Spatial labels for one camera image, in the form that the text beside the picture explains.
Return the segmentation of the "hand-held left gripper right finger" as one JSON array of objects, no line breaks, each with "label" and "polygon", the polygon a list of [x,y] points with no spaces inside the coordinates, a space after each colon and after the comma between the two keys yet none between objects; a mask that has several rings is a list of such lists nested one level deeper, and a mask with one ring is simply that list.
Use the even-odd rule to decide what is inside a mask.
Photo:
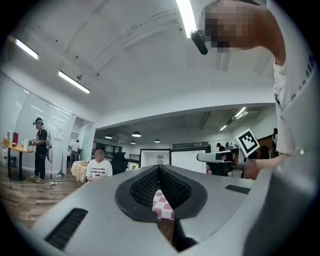
[{"label": "hand-held left gripper right finger", "polygon": [[173,243],[159,244],[160,256],[243,255],[248,227],[235,214],[251,181],[160,165],[158,183],[174,212]]}]

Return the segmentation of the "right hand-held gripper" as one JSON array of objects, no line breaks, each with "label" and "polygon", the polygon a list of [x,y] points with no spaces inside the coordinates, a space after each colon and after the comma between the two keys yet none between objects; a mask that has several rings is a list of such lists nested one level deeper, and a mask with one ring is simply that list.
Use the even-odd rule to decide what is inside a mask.
[{"label": "right hand-held gripper", "polygon": [[[260,147],[253,132],[248,128],[235,136],[235,142],[229,141],[225,151],[218,152],[218,160],[223,164],[227,177],[243,178],[246,162],[249,156]],[[216,153],[199,153],[196,156],[199,162],[216,163]]]}]

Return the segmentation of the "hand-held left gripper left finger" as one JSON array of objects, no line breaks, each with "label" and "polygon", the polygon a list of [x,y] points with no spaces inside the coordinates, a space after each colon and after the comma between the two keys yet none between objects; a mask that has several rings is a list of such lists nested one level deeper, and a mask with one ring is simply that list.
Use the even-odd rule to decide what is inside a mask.
[{"label": "hand-held left gripper left finger", "polygon": [[146,166],[85,184],[49,209],[32,231],[67,256],[173,256],[153,200],[162,171]]}]

